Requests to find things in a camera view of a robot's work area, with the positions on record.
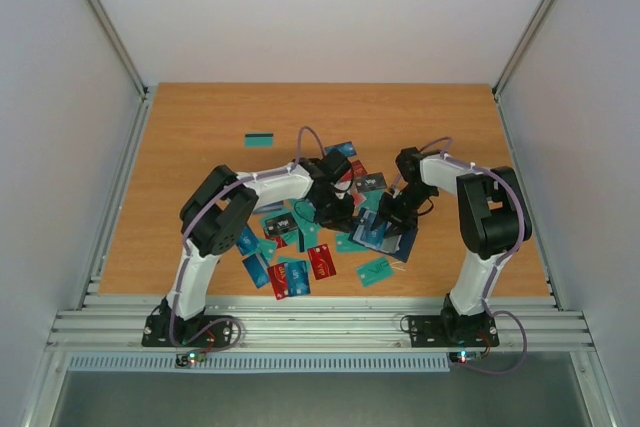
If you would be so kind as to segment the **dark blue card holder wallet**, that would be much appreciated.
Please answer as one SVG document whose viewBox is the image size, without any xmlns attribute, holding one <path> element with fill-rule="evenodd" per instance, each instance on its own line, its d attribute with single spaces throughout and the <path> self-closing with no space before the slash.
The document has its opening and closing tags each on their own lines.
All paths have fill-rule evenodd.
<svg viewBox="0 0 640 427">
<path fill-rule="evenodd" d="M 388 255 L 397 261 L 407 263 L 413 250 L 418 229 L 404 234 L 387 236 L 392 227 L 390 222 L 384 222 L 374 228 L 373 223 L 377 213 L 370 209 L 361 209 L 356 217 L 354 229 L 349 233 L 348 240 L 369 250 Z"/>
</svg>

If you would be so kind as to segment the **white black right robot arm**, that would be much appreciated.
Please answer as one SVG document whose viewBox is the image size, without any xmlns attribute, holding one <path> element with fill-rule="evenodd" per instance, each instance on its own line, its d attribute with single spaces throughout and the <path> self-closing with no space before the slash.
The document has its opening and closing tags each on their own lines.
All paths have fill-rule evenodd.
<svg viewBox="0 0 640 427">
<path fill-rule="evenodd" d="M 504 266 L 532 235 L 515 171 L 487 169 L 441 150 L 415 147 L 401 150 L 396 166 L 406 185 L 382 195 L 373 225 L 384 225 L 387 236 L 409 233 L 418 226 L 422 205 L 444 190 L 457 198 L 466 248 L 458 280 L 440 314 L 418 327 L 418 333 L 446 346 L 489 336 L 489 297 Z"/>
</svg>

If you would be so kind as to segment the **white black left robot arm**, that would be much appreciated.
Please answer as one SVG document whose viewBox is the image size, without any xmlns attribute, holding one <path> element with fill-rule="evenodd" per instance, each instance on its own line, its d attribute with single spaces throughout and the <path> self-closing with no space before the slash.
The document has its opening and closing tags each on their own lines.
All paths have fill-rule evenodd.
<svg viewBox="0 0 640 427">
<path fill-rule="evenodd" d="M 180 211 L 180 265 L 171 290 L 149 316 L 157 321 L 153 334 L 176 347 L 190 346 L 204 334 L 209 282 L 256 209 L 284 200 L 305 200 L 313 206 L 314 223 L 349 231 L 354 199 L 337 184 L 351 170 L 351 162 L 337 150 L 254 173 L 216 167 Z"/>
</svg>

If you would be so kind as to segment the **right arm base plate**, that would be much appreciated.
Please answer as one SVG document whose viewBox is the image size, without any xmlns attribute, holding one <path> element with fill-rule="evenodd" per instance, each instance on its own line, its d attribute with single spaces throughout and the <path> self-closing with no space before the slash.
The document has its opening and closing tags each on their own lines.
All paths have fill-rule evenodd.
<svg viewBox="0 0 640 427">
<path fill-rule="evenodd" d="M 407 330 L 413 348 L 498 347 L 495 320 L 487 314 L 445 320 L 440 315 L 409 315 Z"/>
</svg>

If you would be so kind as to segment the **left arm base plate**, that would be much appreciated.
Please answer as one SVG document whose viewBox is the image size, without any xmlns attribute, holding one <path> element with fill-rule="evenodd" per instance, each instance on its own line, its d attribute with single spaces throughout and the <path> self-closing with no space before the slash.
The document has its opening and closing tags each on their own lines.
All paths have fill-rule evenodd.
<svg viewBox="0 0 640 427">
<path fill-rule="evenodd" d="M 170 339 L 170 316 L 153 315 L 146 319 L 141 345 L 157 348 L 226 348 L 237 333 L 229 317 L 200 315 L 188 321 L 174 319 L 174 340 Z"/>
</svg>

